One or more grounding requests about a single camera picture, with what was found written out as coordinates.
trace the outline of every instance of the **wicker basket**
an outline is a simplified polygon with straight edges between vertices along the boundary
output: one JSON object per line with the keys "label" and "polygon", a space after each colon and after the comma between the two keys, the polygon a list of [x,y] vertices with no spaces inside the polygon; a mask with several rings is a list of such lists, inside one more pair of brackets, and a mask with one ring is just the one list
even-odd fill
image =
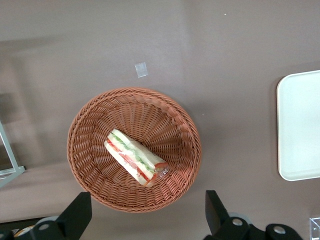
{"label": "wicker basket", "polygon": [[[154,186],[141,186],[104,146],[114,128],[168,162],[170,170]],[[118,88],[91,99],[69,129],[67,157],[80,185],[98,202],[124,212],[161,209],[194,182],[201,162],[198,131],[171,98],[154,90]]]}

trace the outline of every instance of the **plastic wrap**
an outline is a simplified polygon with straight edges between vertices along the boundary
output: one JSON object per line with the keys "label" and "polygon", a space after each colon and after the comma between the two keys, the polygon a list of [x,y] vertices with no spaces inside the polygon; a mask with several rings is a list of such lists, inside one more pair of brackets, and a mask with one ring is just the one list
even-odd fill
{"label": "plastic wrap", "polygon": [[107,136],[104,146],[144,187],[153,186],[169,170],[166,161],[119,130],[114,129]]}

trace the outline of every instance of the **table surface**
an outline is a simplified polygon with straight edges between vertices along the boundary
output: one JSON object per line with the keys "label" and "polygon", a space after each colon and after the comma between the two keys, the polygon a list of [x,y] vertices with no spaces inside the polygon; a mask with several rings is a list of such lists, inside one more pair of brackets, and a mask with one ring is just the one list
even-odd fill
{"label": "table surface", "polygon": [[320,69],[319,12],[318,0],[1,1],[0,116],[27,171],[0,189],[0,222],[61,213],[82,190],[66,155],[73,118],[101,92],[137,86],[192,117],[200,171],[155,212],[93,201],[82,240],[203,239],[205,190],[260,229],[282,223],[308,239],[320,179],[279,175],[276,89]]}

